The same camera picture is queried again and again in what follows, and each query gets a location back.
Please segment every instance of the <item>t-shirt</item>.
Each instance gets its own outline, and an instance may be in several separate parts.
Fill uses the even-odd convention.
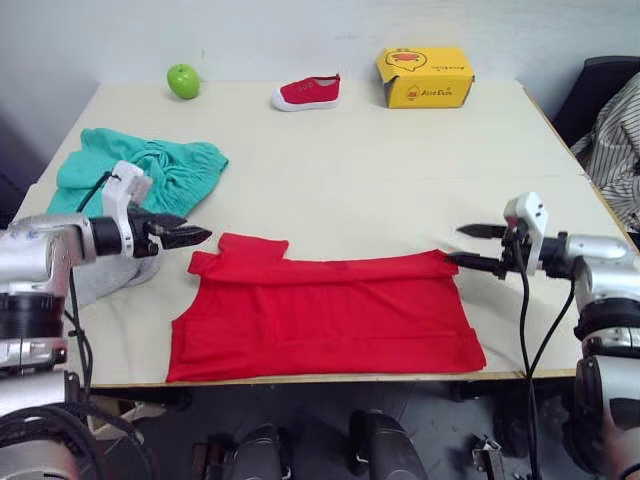
[[[167,381],[484,367],[444,253],[317,262],[284,259],[288,245],[225,233],[219,254],[193,254]]]

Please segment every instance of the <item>green apple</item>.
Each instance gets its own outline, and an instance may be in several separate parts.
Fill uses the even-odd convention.
[[[198,96],[200,77],[191,65],[174,65],[167,72],[167,82],[171,91],[180,98],[188,100]]]

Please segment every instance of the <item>shoe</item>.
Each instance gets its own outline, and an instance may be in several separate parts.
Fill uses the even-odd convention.
[[[271,98],[273,106],[285,112],[313,108],[333,108],[338,105],[340,75],[309,77],[278,88]]]

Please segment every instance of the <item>table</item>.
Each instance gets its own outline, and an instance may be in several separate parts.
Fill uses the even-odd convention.
[[[84,128],[177,142],[210,141],[230,164],[214,192],[190,214],[222,232],[288,239],[288,258],[337,260],[405,255],[433,248],[497,256],[498,241],[455,231],[472,222],[503,223],[506,202],[537,191],[559,230],[621,236],[583,170],[515,81],[473,85],[460,109],[390,110],[378,84],[344,81],[335,110],[283,113],[269,105],[270,83],[204,84],[192,101],[162,85],[101,85],[19,211],[41,213],[55,176],[80,146]],[[149,282],[81,310],[92,341],[95,386],[163,384],[170,322],[192,302],[198,278],[186,269],[194,248],[167,252]],[[517,378],[520,279],[487,273],[456,277],[464,309],[487,357],[462,375],[302,375],[225,383]],[[560,310],[569,283],[531,279],[527,339],[535,351]],[[549,343],[539,376],[575,371],[580,344],[575,307]],[[79,371],[75,342],[70,367]]]

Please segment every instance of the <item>cardboard box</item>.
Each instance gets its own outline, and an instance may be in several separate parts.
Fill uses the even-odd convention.
[[[386,48],[377,60],[389,108],[460,107],[473,70],[461,48]]]

